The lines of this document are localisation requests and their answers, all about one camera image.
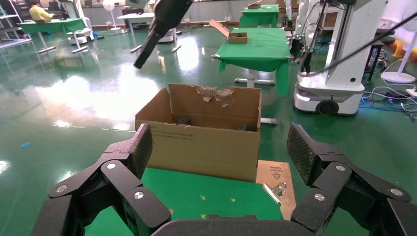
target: white robot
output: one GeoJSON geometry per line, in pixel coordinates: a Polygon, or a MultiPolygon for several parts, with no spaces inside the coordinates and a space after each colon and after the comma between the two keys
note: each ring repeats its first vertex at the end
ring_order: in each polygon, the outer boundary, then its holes
{"type": "MultiPolygon", "coordinates": [[[[326,68],[371,41],[384,12],[387,0],[329,0],[343,4],[334,27],[326,68]]],[[[305,38],[306,72],[298,74],[294,107],[299,111],[323,115],[354,115],[364,86],[362,76],[369,50],[363,50],[335,68],[310,75],[309,60],[314,48],[313,35],[322,6],[319,0],[301,0],[296,22],[295,40],[305,38]]]]}
{"type": "MultiPolygon", "coordinates": [[[[84,21],[86,27],[82,30],[75,31],[79,44],[88,43],[94,40],[94,35],[91,27],[90,19],[84,16],[83,9],[81,7],[81,0],[60,0],[64,10],[68,13],[70,18],[81,18],[84,21]]],[[[68,40],[70,44],[75,45],[75,39],[73,33],[67,33],[69,35],[68,40]]]]}

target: robotic hand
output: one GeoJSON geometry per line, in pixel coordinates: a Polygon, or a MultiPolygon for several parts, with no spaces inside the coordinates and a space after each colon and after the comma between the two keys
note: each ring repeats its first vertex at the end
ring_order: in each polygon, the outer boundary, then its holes
{"type": "Polygon", "coordinates": [[[177,27],[190,8],[193,0],[160,0],[156,3],[155,18],[149,27],[149,35],[135,61],[135,67],[142,68],[158,41],[168,32],[177,27]]]}

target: glossy floor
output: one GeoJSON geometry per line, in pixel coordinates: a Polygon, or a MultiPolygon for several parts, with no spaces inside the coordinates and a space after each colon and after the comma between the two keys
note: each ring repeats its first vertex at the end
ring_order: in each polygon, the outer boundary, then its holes
{"type": "MultiPolygon", "coordinates": [[[[247,74],[235,66],[217,73],[218,62],[211,55],[225,40],[217,30],[182,31],[176,54],[172,45],[158,45],[141,70],[133,67],[136,55],[129,53],[129,33],[95,41],[89,52],[78,55],[71,54],[74,48],[62,34],[45,36],[49,46],[57,47],[47,54],[37,56],[31,44],[2,51],[0,236],[28,235],[49,187],[94,163],[108,144],[132,137],[135,113],[168,83],[222,89],[247,74]],[[21,148],[26,142],[30,146],[21,148]]],[[[137,32],[136,39],[143,42],[146,35],[146,30],[137,32]]],[[[40,49],[40,41],[33,41],[40,49]]],[[[317,68],[323,65],[323,53],[324,48],[314,58],[317,68]]],[[[407,67],[410,73],[415,68],[411,63],[407,67]]],[[[263,117],[278,120],[276,127],[261,127],[260,158],[291,162],[287,133],[292,124],[301,124],[314,139],[340,146],[361,168],[417,196],[416,124],[402,113],[372,109],[359,109],[351,118],[297,113],[292,107],[296,70],[297,65],[290,65],[288,96],[259,86],[263,117]]],[[[260,77],[274,79],[274,73],[261,72],[260,77]]],[[[375,75],[371,86],[382,84],[375,75]]],[[[308,188],[291,168],[300,201],[308,188]]],[[[108,219],[103,227],[119,223],[108,219]]],[[[366,231],[337,210],[325,235],[353,234],[364,236],[366,231]]]]}

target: green tablecloth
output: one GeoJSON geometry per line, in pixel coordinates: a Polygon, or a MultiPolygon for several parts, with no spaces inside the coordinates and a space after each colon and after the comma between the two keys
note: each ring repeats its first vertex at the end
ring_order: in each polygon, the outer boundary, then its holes
{"type": "Polygon", "coordinates": [[[67,19],[67,20],[52,20],[48,23],[25,22],[20,24],[23,32],[37,33],[37,32],[56,32],[62,31],[64,33],[82,30],[86,26],[81,19],[67,19]]]}
{"type": "Polygon", "coordinates": [[[276,28],[278,12],[278,4],[265,4],[258,9],[244,9],[240,27],[271,25],[272,28],[276,28]]]}
{"type": "Polygon", "coordinates": [[[220,60],[219,72],[227,64],[247,69],[273,72],[281,95],[288,93],[288,59],[291,56],[285,32],[278,28],[240,28],[232,32],[247,32],[246,44],[224,42],[217,51],[220,60]]]}
{"type": "MultiPolygon", "coordinates": [[[[260,184],[151,168],[145,170],[142,182],[173,211],[173,220],[207,219],[209,214],[282,220],[280,205],[260,184]]],[[[108,208],[87,227],[86,235],[132,234],[116,212],[108,208]]]]}

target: blue object on floor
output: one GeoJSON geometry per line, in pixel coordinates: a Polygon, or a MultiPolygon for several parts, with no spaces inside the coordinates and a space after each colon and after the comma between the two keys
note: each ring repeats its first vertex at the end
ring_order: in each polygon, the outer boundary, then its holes
{"type": "Polygon", "coordinates": [[[27,148],[29,146],[30,146],[30,143],[29,142],[20,145],[21,148],[27,148]]]}

